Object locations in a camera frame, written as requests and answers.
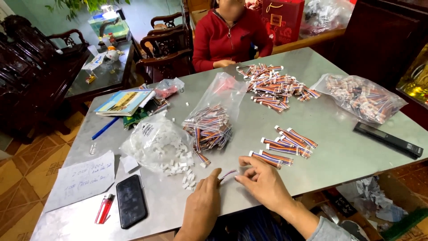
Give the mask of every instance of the gray sleeve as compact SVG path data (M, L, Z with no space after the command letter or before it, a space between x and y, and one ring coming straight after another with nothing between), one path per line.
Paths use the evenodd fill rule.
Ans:
M343 228L330 222L325 217L320 218L320 223L312 236L307 241L357 241L351 234Z

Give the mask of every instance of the blue pen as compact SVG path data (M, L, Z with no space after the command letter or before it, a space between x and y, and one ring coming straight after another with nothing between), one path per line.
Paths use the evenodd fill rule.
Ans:
M106 126L104 126L100 131L98 131L91 139L92 140L97 139L97 137L99 137L104 131L106 131L111 125L113 125L119 118L120 118L120 116L115 117Z

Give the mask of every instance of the plastic bag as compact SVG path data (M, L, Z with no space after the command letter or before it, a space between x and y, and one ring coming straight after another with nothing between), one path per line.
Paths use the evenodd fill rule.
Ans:
M239 105L250 83L236 81L230 74L220 72L205 91L183 126L207 131L229 131L225 125L238 119Z
M193 140L162 112L141 120L120 148L147 169L163 172L171 160L193 164Z
M354 5L349 0L307 0L300 36L307 38L328 30L346 28Z
M385 123L407 104L398 95L356 75L325 74L311 89L333 96L337 105L373 123Z
M182 88L184 88L184 83L179 78L163 79L155 87L156 98L167 98Z

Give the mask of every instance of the woman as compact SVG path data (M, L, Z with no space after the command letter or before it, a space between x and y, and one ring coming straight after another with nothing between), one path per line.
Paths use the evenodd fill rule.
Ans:
M212 9L196 25L196 72L250 60L251 43L259 48L259 57L272 53L273 43L260 16L244 4L244 0L212 0Z
M302 203L293 200L274 167L254 157L239 157L240 166L252 167L243 175L236 176L237 182L264 205L289 222L308 241L358 241L347 231L308 211ZM225 229L215 229L220 215L220 192L217 185L221 169L213 170L211 175L201 179L195 191L189 195L184 209L181 229L174 241L288 241L287 234L263 217L260 211L250 213L238 236L230 237Z

